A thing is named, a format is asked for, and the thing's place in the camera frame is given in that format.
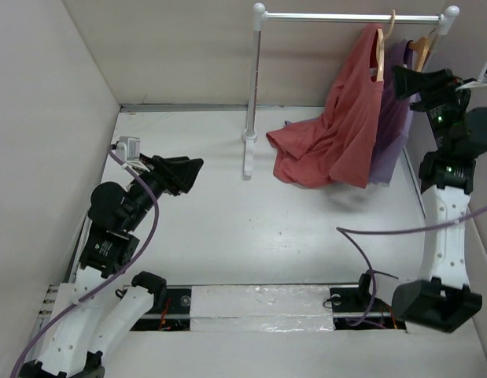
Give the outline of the light wooden hanger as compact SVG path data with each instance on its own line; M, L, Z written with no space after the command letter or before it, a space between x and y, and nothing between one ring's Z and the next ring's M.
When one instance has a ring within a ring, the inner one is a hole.
M393 9L389 19L388 31L383 31L382 27L377 27L376 29L370 64L370 74L373 82L382 82L384 80L385 42L393 32L396 17L397 12Z

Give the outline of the red t shirt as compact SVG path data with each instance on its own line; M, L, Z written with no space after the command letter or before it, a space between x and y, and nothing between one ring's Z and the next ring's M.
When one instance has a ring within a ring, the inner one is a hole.
M267 133L277 150L273 174L279 180L310 189L367 186L384 89L384 80L373 82L370 74L377 27L362 30L317 118Z

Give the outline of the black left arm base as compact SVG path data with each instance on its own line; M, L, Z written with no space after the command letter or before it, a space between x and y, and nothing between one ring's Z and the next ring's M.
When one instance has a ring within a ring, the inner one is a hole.
M188 287L174 287L165 290L165 299L157 304L154 293L153 308L146 312L131 328L134 332L181 332L190 330L190 307L192 290Z

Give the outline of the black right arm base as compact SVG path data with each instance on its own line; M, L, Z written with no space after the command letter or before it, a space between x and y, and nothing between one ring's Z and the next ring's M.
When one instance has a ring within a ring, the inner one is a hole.
M334 330L402 330L406 331L404 321L396 318L392 307L376 298L371 310L363 321L356 323L363 316L371 300L371 276L362 273L358 283L339 284L329 288L329 295L323 300L323 307L332 311Z

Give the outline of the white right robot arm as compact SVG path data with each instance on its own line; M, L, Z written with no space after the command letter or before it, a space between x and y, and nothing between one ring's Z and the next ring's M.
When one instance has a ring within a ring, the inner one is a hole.
M403 321L452 333L482 307L470 289L464 223L476 160L487 152L487 107L469 109L469 83L449 69L395 66L392 74L397 99L419 96L409 108L427 115L437 146L419 166L426 220L419 275L396 287L392 307Z

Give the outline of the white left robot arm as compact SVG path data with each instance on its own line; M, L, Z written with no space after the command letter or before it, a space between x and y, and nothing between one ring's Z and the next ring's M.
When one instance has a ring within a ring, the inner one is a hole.
M188 193L204 162L140 155L134 167L114 153L109 156L133 180L127 187L107 181L93 190L71 303L45 326L56 328L47 348L32 361L20 356L12 377L103 377L106 359L137 320L166 305L166 279L142 271L128 289L118 280L150 244L161 195Z

